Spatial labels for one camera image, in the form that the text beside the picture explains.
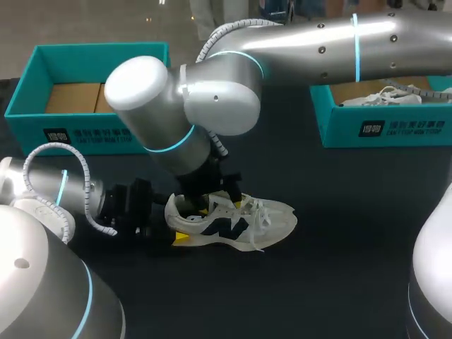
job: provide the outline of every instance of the yellow shoe accent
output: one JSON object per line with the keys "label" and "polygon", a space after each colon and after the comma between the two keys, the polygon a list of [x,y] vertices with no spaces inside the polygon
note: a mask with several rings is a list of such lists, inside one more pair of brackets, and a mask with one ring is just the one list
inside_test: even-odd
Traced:
{"label": "yellow shoe accent", "polygon": [[187,234],[176,232],[176,239],[172,244],[175,245],[181,242],[186,242],[189,238],[190,236]]}

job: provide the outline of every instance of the white spiral cable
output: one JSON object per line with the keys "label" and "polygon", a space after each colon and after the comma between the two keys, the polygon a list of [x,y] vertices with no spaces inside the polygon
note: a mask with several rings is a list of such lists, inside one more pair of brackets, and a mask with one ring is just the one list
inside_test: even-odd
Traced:
{"label": "white spiral cable", "polygon": [[[250,27],[250,26],[277,26],[280,25],[279,23],[274,23],[273,21],[269,20],[263,20],[263,19],[245,19],[245,20],[239,20],[235,21],[233,23],[226,23],[216,30],[213,31],[213,33],[210,35],[207,42],[204,44],[203,49],[198,55],[198,58],[196,59],[196,62],[203,61],[207,54],[209,53],[210,49],[213,47],[213,45],[222,37],[224,37],[227,33],[230,33],[234,30],[239,30],[240,28]],[[222,144],[220,139],[217,137],[217,135],[213,131],[207,131],[208,135],[212,139],[213,143],[215,144],[216,148],[220,152],[221,156],[225,157],[229,152],[226,149],[226,147]]]}
{"label": "white spiral cable", "polygon": [[[45,143],[44,145],[39,146],[38,148],[34,149],[28,156],[27,159],[25,159],[25,163],[23,164],[23,181],[25,182],[25,185],[27,187],[27,190],[37,195],[37,192],[33,189],[33,186],[30,182],[29,178],[29,171],[30,171],[30,163],[33,160],[33,158],[38,154],[41,153],[43,150],[49,149],[49,148],[63,148],[64,150],[68,150],[72,154],[74,154],[78,160],[80,161],[83,173],[85,175],[85,216],[88,222],[98,231],[108,234],[108,235],[116,235],[117,231],[111,227],[105,227],[102,225],[97,224],[90,213],[90,190],[91,190],[91,178],[90,178],[90,170],[88,168],[88,164],[86,163],[85,158],[83,155],[76,150],[74,147],[70,145],[66,145],[65,143]],[[47,199],[44,199],[41,196],[36,196],[36,200],[39,202],[47,205],[51,210],[53,210],[62,220],[64,223],[63,228],[63,243],[67,244],[69,241],[69,221],[64,214],[64,212],[55,205],[55,203],[52,203],[51,201],[48,201]]]}
{"label": "white spiral cable", "polygon": [[406,93],[419,95],[420,97],[434,97],[436,99],[452,100],[452,93],[443,93],[435,90],[422,90],[420,88],[402,85],[397,81],[391,79],[381,79],[381,82],[393,86],[394,88],[402,90]]}

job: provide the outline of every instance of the cardboard lining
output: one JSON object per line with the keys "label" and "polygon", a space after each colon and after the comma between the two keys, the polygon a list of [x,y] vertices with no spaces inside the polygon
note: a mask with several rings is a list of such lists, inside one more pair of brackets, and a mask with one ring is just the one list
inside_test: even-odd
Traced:
{"label": "cardboard lining", "polygon": [[45,113],[111,113],[104,96],[104,84],[59,83],[52,88]]}

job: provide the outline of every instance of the shoe sole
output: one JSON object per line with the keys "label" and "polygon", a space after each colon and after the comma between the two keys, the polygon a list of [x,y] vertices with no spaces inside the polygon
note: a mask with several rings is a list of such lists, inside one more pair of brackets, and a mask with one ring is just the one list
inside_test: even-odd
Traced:
{"label": "shoe sole", "polygon": [[[287,232],[284,233],[281,237],[278,237],[277,239],[270,240],[268,242],[261,242],[259,244],[256,244],[256,247],[258,249],[265,249],[266,247],[272,246],[282,240],[284,240],[286,237],[289,236],[290,233],[295,229],[295,226],[297,226],[298,219],[293,215],[294,222],[293,225],[290,225],[290,227],[287,228]],[[183,230],[178,229],[177,227],[171,228],[177,232],[184,233]],[[229,246],[234,247],[235,249],[238,249],[242,252],[250,252],[255,251],[256,249],[253,247],[253,245],[245,242],[236,242],[235,240],[228,239],[228,238],[222,238],[218,235],[202,235],[202,234],[188,234],[189,238],[183,242],[180,242],[178,244],[173,244],[173,246],[181,246],[181,247],[196,247],[196,246],[205,246],[209,244],[227,244]]]}

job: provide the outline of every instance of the navy n logo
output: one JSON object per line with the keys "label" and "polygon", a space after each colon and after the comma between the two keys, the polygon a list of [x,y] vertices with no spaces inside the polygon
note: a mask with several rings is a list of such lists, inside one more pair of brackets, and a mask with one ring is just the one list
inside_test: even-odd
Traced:
{"label": "navy n logo", "polygon": [[234,228],[231,229],[232,221],[229,218],[215,219],[204,231],[202,235],[218,235],[222,238],[237,240],[238,237],[248,228],[249,224],[244,218],[240,218]]}

